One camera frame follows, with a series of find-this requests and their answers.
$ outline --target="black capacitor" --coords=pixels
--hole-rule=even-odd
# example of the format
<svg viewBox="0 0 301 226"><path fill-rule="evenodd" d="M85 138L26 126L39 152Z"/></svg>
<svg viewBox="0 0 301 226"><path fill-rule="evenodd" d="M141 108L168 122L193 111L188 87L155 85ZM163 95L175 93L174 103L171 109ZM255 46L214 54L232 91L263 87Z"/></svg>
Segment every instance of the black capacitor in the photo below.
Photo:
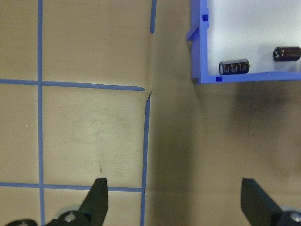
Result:
<svg viewBox="0 0 301 226"><path fill-rule="evenodd" d="M220 62L220 75L245 74L250 70L250 63L247 59L230 60Z"/></svg>
<svg viewBox="0 0 301 226"><path fill-rule="evenodd" d="M297 61L301 57L300 47L277 47L273 52L274 61Z"/></svg>

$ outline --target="metal screw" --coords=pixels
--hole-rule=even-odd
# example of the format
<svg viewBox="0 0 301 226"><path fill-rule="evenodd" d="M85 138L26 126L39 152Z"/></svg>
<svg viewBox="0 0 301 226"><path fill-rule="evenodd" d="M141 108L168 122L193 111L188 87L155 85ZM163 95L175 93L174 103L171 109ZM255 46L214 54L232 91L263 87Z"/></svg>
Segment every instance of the metal screw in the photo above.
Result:
<svg viewBox="0 0 301 226"><path fill-rule="evenodd" d="M67 222L71 222L71 221L75 220L75 218L76 218L75 215L74 215L73 212L71 211L70 214L68 214L68 215L64 218L64 220L67 221Z"/></svg>
<svg viewBox="0 0 301 226"><path fill-rule="evenodd" d="M21 223L21 224L19 224L19 226L28 226L28 224L27 224L27 223L25 223L25 221L22 221L22 223Z"/></svg>
<svg viewBox="0 0 301 226"><path fill-rule="evenodd" d="M292 212L291 219L293 219L296 222L301 222L301 214L298 212Z"/></svg>

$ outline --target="capacitor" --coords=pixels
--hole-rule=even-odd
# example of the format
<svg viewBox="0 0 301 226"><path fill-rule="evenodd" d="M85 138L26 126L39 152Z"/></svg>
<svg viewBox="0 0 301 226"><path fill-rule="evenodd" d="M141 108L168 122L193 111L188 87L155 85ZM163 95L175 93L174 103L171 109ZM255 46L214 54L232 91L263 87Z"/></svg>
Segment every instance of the capacitor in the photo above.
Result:
<svg viewBox="0 0 301 226"><path fill-rule="evenodd" d="M250 63L247 59L230 60L220 62L220 75L245 74L250 70Z"/></svg>
<svg viewBox="0 0 301 226"><path fill-rule="evenodd" d="M297 61L301 57L300 47L277 47L273 52L274 61Z"/></svg>

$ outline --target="blue painter's tape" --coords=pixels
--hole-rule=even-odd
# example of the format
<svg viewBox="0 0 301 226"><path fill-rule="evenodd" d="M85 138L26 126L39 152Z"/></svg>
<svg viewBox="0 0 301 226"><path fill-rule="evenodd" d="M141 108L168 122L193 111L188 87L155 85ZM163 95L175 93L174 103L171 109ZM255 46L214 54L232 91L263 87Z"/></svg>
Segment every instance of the blue painter's tape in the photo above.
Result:
<svg viewBox="0 0 301 226"><path fill-rule="evenodd" d="M145 119L144 119L144 143L143 143L143 170L142 170L142 193L141 193L141 213L140 213L140 226L144 226L145 219L145 188L146 188L146 176L147 176L147 151L148 151L148 139L149 139L149 124L150 124L150 109L151 98L145 105Z"/></svg>
<svg viewBox="0 0 301 226"><path fill-rule="evenodd" d="M129 90L129 91L144 91L145 89L139 86L117 86L103 85L92 83L78 82L61 82L61 81L43 81L43 86L60 86L60 87L77 87L77 88L92 88L92 89L113 89L113 90Z"/></svg>
<svg viewBox="0 0 301 226"><path fill-rule="evenodd" d="M15 85L38 85L38 81L32 80L15 80L15 79L0 79L1 84L15 84Z"/></svg>
<svg viewBox="0 0 301 226"><path fill-rule="evenodd" d="M3 187L30 187L39 188L39 184L26 184L26 183L10 183L10 182L0 182L0 186Z"/></svg>
<svg viewBox="0 0 301 226"><path fill-rule="evenodd" d="M77 185L44 185L48 189L67 189L67 190L90 190L91 186ZM141 192L142 188L135 187L108 187L108 191L112 192Z"/></svg>
<svg viewBox="0 0 301 226"><path fill-rule="evenodd" d="M150 33L155 32L156 25L156 10L157 10L157 0L151 1L151 13L150 13Z"/></svg>

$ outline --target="grid line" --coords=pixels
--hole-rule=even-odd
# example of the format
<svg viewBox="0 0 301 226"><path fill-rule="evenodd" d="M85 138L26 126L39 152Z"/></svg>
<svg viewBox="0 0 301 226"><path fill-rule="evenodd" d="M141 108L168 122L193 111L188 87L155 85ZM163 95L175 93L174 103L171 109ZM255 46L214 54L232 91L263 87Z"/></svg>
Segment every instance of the grid line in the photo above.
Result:
<svg viewBox="0 0 301 226"><path fill-rule="evenodd" d="M151 98L149 97L145 105L140 226L144 226L144 219L145 219L145 198L146 198L145 189L146 189L146 176L147 176L147 151L148 151L150 108L151 108L150 104L151 104Z"/></svg>
<svg viewBox="0 0 301 226"><path fill-rule="evenodd" d="M43 173L43 0L38 1L38 149L41 225L45 225Z"/></svg>
<svg viewBox="0 0 301 226"><path fill-rule="evenodd" d="M82 83L82 82L65 82L65 81L41 81L41 83L42 83L42 86L75 87L75 88L90 88L90 89L112 89L112 90L128 90L128 91L140 91L140 92L145 91L145 89L140 86L120 86L120 85L107 85L107 84ZM0 84L38 86L39 81L0 79Z"/></svg>
<svg viewBox="0 0 301 226"><path fill-rule="evenodd" d="M156 10L157 10L157 0L151 1L151 13L150 13L150 33L155 32L156 25Z"/></svg>

